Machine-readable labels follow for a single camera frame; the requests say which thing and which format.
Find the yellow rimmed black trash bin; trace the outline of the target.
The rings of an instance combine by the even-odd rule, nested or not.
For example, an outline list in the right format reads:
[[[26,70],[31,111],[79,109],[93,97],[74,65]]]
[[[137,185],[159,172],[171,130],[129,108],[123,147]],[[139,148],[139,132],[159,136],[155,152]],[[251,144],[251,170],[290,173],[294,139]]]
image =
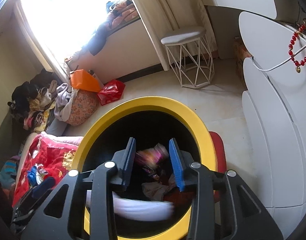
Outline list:
[[[126,148],[130,137],[136,149],[156,144],[169,146],[177,141],[179,149],[189,152],[194,161],[217,170],[211,136],[199,116],[179,101],[161,96],[145,96],[114,107],[87,131],[73,159],[72,168],[89,171],[114,153]],[[118,239],[181,239],[186,236],[191,213],[190,203],[177,207],[170,220],[136,222],[116,217]]]

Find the red floral bed blanket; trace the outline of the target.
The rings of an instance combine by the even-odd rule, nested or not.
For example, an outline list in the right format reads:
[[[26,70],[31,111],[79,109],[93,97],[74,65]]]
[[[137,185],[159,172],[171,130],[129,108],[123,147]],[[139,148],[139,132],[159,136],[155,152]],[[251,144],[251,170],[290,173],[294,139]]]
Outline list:
[[[36,135],[28,147],[23,149],[17,171],[16,186],[12,206],[32,187],[28,172],[33,166],[42,166],[56,183],[71,169],[75,153],[83,137],[56,137],[42,132]]]

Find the floral fabric laundry basket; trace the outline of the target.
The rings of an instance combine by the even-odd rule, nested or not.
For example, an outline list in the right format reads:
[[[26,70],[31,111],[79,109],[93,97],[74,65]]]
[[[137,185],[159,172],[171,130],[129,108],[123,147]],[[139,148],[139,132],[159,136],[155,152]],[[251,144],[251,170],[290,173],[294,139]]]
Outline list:
[[[86,122],[98,107],[97,93],[79,90],[73,99],[71,112],[66,122],[71,126],[79,126]]]

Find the red plastic bag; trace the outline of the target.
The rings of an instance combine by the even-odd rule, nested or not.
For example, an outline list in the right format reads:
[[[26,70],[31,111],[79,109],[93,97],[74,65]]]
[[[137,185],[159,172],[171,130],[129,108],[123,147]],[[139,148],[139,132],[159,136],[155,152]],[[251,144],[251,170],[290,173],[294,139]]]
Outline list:
[[[125,89],[125,84],[119,80],[111,80],[97,94],[102,106],[120,100]]]

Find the grey lavender garment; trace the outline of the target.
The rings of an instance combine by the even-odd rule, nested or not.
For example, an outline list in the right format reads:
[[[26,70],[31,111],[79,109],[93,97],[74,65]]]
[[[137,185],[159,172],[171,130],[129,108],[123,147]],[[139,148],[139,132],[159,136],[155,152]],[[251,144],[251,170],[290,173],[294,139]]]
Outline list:
[[[66,122],[69,119],[78,91],[78,89],[72,88],[67,83],[57,87],[54,114],[58,120]]]

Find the orange paper bag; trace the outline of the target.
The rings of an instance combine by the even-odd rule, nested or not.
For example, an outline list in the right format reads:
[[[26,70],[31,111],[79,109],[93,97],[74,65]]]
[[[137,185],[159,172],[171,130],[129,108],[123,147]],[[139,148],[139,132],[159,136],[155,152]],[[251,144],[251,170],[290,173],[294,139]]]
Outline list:
[[[70,72],[71,86],[89,92],[100,92],[101,85],[98,80],[84,69]]]

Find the pile of clothes on bed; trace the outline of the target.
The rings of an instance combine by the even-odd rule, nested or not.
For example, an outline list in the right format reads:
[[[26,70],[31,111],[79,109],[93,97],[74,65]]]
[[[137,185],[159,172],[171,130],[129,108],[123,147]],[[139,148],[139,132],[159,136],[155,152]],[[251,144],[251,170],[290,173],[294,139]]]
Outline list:
[[[9,112],[24,130],[41,133],[53,122],[56,89],[62,81],[57,75],[41,70],[30,81],[16,87],[8,102]]]

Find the clothes on window sill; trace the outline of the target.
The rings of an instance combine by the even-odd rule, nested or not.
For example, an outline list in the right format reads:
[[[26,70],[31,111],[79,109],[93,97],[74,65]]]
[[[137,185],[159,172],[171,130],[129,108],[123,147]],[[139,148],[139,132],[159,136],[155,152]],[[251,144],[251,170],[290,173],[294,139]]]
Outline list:
[[[103,49],[110,35],[140,19],[133,0],[120,0],[112,3],[107,18],[99,25],[86,45],[87,50],[91,55],[97,55]]]

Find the cream window curtain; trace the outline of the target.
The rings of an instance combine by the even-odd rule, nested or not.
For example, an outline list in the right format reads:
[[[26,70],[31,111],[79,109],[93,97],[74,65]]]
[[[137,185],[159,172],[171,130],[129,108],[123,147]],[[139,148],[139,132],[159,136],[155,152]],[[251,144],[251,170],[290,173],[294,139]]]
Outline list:
[[[173,30],[204,27],[211,53],[218,51],[215,34],[202,0],[133,0],[133,3],[165,71],[170,66],[161,39]]]

